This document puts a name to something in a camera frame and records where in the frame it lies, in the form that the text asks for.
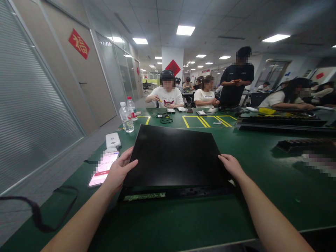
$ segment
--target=fluorescent light panel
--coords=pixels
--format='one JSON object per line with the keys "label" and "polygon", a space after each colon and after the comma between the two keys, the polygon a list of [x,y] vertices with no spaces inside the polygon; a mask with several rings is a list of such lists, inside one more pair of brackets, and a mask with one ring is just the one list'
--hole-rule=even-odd
{"label": "fluorescent light panel", "polygon": [[133,38],[134,42],[137,44],[148,44],[147,39],[145,38]]}
{"label": "fluorescent light panel", "polygon": [[273,43],[273,42],[277,42],[277,41],[282,40],[282,39],[286,39],[288,37],[290,37],[290,35],[277,34],[277,35],[274,35],[274,36],[269,37],[267,39],[264,39],[262,41],[263,42],[272,42]]}
{"label": "fluorescent light panel", "polygon": [[190,36],[194,32],[194,30],[194,26],[178,26],[176,34]]}

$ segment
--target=water bottle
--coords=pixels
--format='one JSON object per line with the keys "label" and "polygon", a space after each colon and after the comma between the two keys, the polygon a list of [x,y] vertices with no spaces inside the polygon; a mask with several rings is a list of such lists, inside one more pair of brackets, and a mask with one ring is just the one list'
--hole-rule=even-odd
{"label": "water bottle", "polygon": [[121,117],[122,125],[127,133],[131,133],[134,130],[134,124],[132,121],[131,111],[126,107],[125,102],[120,103],[121,108],[119,110],[119,114]]}
{"label": "water bottle", "polygon": [[127,107],[131,111],[132,120],[136,121],[138,119],[138,116],[135,114],[137,112],[137,110],[135,109],[135,104],[132,101],[132,97],[131,96],[127,97]]}

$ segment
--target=white pillar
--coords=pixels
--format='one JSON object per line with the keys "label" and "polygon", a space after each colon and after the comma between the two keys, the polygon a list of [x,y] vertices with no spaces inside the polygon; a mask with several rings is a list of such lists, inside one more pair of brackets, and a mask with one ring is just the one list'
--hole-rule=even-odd
{"label": "white pillar", "polygon": [[183,74],[183,48],[177,47],[162,47],[162,70],[165,70],[166,67],[171,63],[172,60],[176,62],[176,64],[181,69],[175,77],[182,79]]}

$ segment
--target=ceiling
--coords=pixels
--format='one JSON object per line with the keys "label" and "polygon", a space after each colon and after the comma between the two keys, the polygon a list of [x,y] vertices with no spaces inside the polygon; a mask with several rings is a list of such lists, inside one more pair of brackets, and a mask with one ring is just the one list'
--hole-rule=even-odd
{"label": "ceiling", "polygon": [[[261,53],[335,57],[336,1],[334,0],[92,0],[138,49],[141,68],[162,71],[155,56],[161,47],[183,47],[184,64],[204,68],[234,60],[242,46]],[[118,13],[123,24],[116,18]],[[176,35],[178,25],[195,26],[191,36]],[[291,37],[262,42],[275,34]],[[231,39],[218,36],[245,38]],[[148,45],[135,44],[146,38]],[[205,54],[205,58],[195,58]],[[230,59],[219,59],[231,56]]]}

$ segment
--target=phone screen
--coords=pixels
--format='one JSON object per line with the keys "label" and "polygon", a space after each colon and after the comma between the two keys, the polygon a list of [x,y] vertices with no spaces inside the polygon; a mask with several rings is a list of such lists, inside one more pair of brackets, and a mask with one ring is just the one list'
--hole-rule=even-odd
{"label": "phone screen", "polygon": [[111,165],[114,161],[117,160],[118,155],[119,152],[110,152],[103,155],[100,160],[100,164],[96,167],[95,174],[92,176],[89,182],[89,187],[104,183],[111,168]]}

